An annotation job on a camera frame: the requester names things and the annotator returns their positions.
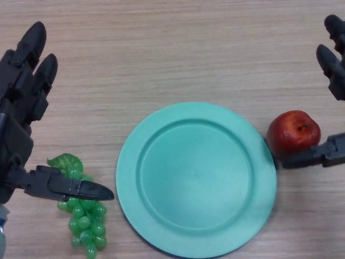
green plate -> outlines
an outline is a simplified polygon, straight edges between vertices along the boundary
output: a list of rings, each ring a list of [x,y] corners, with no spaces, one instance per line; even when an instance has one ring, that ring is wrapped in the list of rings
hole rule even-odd
[[[208,258],[241,247],[262,228],[277,178],[265,141],[244,118],[213,104],[181,103],[132,131],[116,188],[146,241],[176,256]]]

red apple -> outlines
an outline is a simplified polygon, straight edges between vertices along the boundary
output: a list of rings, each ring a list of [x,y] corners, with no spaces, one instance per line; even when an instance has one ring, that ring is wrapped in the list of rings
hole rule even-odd
[[[284,158],[317,145],[321,139],[318,124],[303,111],[288,111],[276,117],[267,131],[271,153]]]

green leaf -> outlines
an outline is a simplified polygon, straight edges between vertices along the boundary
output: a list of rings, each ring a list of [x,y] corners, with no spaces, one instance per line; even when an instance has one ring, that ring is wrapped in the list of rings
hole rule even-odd
[[[50,167],[60,169],[65,176],[68,176],[67,172],[72,170],[78,170],[80,172],[83,172],[84,170],[80,159],[75,155],[68,153],[64,153],[53,159],[47,159],[47,164]]]

bunch of grapes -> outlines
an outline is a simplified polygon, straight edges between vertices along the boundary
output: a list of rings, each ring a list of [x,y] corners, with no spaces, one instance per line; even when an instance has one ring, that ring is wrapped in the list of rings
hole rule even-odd
[[[51,167],[59,168],[68,178],[93,181],[92,177],[82,173],[83,165],[79,158],[71,154],[62,154],[47,161]],[[58,208],[72,214],[68,228],[73,233],[71,245],[74,248],[85,246],[87,259],[95,259],[98,249],[107,244],[104,219],[107,208],[99,201],[70,198],[67,202],[58,202]]]
[[[73,233],[72,247],[86,246],[88,259],[97,256],[97,249],[107,244],[104,217],[107,208],[101,202],[70,198],[67,202],[59,202],[58,208],[72,213],[68,228]]]

robotic hand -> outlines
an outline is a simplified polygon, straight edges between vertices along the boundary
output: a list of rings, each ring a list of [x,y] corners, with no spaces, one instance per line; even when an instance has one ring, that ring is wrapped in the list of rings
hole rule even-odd
[[[329,90],[337,100],[345,100],[345,22],[336,15],[325,19],[326,30],[335,43],[334,49],[342,56],[341,61],[324,45],[319,45],[316,57],[329,79]],[[284,168],[300,168],[317,164],[323,167],[345,163],[345,133],[329,136],[325,143],[293,154],[282,162]]]
[[[0,60],[0,258],[5,252],[3,227],[7,209],[3,206],[16,188],[44,199],[66,201],[69,197],[112,200],[114,193],[105,186],[65,178],[61,171],[37,166],[28,173],[24,166],[31,155],[31,123],[40,120],[48,107],[46,100],[58,70],[54,54],[39,63],[46,41],[46,30],[35,23]]]

